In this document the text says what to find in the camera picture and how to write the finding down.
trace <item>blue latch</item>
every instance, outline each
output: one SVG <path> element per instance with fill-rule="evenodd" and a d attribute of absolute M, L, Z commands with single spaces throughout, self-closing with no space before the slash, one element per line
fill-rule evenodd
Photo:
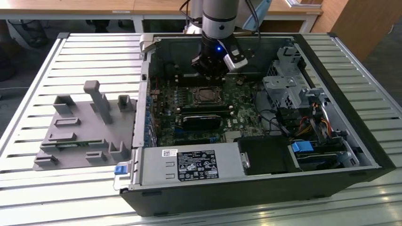
<path fill-rule="evenodd" d="M 124 174 L 127 174 L 127 166 L 116 166 L 115 175 L 124 175 Z"/>
<path fill-rule="evenodd" d="M 310 141 L 296 141 L 291 144 L 294 152 L 311 152 L 314 148 Z"/>

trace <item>metal slatted table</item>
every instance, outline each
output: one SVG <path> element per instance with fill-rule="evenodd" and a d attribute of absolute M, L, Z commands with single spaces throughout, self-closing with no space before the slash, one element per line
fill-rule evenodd
<path fill-rule="evenodd" d="M 91 79 L 101 83 L 108 99 L 120 94 L 136 98 L 139 36 L 71 34 L 56 40 L 0 140 L 0 225 L 338 226 L 402 221 L 402 110 L 343 44 L 326 34 L 304 38 L 398 167 L 379 179 L 330 198 L 143 218 L 113 190 L 113 166 L 32 171 L 56 95 L 89 100 L 83 83 Z M 307 72 L 319 87 L 314 72 Z"/>

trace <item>warning label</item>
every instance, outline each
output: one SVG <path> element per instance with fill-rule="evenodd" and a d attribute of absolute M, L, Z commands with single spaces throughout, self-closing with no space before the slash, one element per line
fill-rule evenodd
<path fill-rule="evenodd" d="M 215 151 L 178 152 L 180 181 L 219 178 Z"/>

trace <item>label sticker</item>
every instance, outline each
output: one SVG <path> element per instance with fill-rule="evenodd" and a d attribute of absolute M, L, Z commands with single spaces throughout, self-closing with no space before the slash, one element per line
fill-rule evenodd
<path fill-rule="evenodd" d="M 112 13 L 131 13 L 129 11 L 113 10 Z"/>
<path fill-rule="evenodd" d="M 178 153 L 179 181 L 219 178 L 215 150 Z"/>
<path fill-rule="evenodd" d="M 162 157 L 171 157 L 178 155 L 176 149 L 163 149 L 162 150 Z"/>

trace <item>motherboard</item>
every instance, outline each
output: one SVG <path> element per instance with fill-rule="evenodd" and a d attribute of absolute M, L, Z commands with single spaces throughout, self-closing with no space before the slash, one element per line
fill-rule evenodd
<path fill-rule="evenodd" d="M 228 143 L 262 136 L 254 108 L 255 82 L 227 75 L 220 86 L 180 87 L 172 80 L 152 84 L 158 146 Z"/>

